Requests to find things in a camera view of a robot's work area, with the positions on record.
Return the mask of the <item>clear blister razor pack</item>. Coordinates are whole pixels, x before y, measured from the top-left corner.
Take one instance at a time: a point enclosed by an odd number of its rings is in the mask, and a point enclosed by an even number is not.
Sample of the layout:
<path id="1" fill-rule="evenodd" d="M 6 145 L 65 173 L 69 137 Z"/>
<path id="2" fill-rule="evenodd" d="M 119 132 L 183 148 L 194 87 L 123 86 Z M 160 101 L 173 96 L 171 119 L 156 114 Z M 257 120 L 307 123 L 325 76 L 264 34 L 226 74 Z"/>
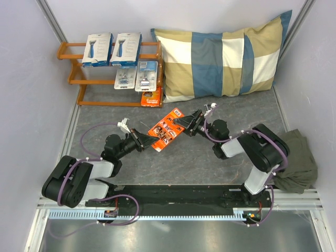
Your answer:
<path id="1" fill-rule="evenodd" d="M 136 79 L 136 67 L 120 67 L 117 70 L 114 88 L 116 90 L 134 89 Z"/>

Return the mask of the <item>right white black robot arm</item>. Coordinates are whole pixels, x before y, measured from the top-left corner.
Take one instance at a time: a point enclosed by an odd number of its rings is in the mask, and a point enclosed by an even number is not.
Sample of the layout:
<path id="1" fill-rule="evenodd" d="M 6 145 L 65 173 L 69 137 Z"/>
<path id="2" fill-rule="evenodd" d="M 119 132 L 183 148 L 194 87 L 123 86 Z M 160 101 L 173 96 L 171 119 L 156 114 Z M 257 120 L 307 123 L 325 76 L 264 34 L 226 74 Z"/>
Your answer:
<path id="1" fill-rule="evenodd" d="M 203 114 L 202 110 L 197 110 L 173 122 L 184 128 L 185 134 L 190 137 L 200 134 L 212 141 L 214 154 L 219 159 L 225 160 L 242 153 L 249 157 L 253 168 L 241 186 L 240 200 L 245 206 L 254 206 L 270 179 L 288 165 L 289 146 L 262 123 L 232 138 L 226 121 L 217 119 L 208 123 L 210 113 Z"/>

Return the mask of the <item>white box blue razor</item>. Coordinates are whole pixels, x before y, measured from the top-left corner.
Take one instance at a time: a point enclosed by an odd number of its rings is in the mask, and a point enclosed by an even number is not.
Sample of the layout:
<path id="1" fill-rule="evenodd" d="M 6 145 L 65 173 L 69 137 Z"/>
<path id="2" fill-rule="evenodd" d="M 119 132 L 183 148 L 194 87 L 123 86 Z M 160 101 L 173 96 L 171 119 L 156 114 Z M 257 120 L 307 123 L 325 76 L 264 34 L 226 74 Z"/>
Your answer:
<path id="1" fill-rule="evenodd" d="M 82 58 L 82 66 L 109 66 L 112 50 L 113 34 L 91 34 L 88 36 Z"/>
<path id="2" fill-rule="evenodd" d="M 110 59 L 110 64 L 116 67 L 133 67 L 139 60 L 142 34 L 118 33 Z"/>

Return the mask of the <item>orange razor cartridge pack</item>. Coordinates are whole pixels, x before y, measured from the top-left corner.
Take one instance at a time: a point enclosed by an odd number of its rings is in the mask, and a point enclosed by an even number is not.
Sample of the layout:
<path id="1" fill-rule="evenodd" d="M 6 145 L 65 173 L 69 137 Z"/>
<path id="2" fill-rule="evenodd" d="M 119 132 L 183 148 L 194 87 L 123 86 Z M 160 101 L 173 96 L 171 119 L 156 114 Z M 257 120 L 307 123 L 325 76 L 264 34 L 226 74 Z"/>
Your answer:
<path id="1" fill-rule="evenodd" d="M 148 131 L 150 136 L 159 138 L 157 142 L 152 144 L 152 147 L 157 152 L 161 152 L 184 131 L 182 126 L 174 122 L 174 119 L 182 117 L 184 117 L 184 114 L 181 110 L 174 108 L 168 115 L 166 115 Z"/>

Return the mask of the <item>orange black razor pack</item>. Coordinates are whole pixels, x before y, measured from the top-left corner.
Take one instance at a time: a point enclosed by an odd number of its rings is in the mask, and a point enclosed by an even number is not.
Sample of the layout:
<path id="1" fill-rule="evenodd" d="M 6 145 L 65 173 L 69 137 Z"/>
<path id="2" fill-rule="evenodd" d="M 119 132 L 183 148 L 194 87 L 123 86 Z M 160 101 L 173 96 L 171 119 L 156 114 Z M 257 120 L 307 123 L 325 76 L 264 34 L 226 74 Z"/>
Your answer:
<path id="1" fill-rule="evenodd" d="M 162 88 L 157 87 L 155 91 L 146 91 L 142 93 L 140 105 L 142 107 L 161 107 L 162 101 L 161 101 L 161 94 L 162 94 Z"/>

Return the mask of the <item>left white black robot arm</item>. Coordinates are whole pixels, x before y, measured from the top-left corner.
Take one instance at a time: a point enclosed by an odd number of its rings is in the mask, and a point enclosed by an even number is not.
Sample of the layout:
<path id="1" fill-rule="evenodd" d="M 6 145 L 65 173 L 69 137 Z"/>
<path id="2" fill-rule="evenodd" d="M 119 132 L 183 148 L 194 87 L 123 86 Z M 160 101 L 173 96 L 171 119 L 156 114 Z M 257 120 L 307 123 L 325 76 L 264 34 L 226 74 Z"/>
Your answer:
<path id="1" fill-rule="evenodd" d="M 116 176 L 122 166 L 121 158 L 132 151 L 142 152 L 158 140 L 158 137 L 131 129 L 125 139 L 117 134 L 107 136 L 98 158 L 78 160 L 65 155 L 45 181 L 42 196 L 59 206 L 74 208 L 83 199 L 90 179 Z"/>

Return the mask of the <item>Gillette razor blister pack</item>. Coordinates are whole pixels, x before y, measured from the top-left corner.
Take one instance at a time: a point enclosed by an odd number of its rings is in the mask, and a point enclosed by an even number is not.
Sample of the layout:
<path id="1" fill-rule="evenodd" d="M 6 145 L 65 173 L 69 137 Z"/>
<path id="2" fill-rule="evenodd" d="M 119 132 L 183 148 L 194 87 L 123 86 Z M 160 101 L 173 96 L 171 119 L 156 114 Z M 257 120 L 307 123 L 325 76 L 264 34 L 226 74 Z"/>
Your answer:
<path id="1" fill-rule="evenodd" d="M 135 81 L 136 92 L 154 92 L 157 84 L 157 61 L 139 61 Z"/>

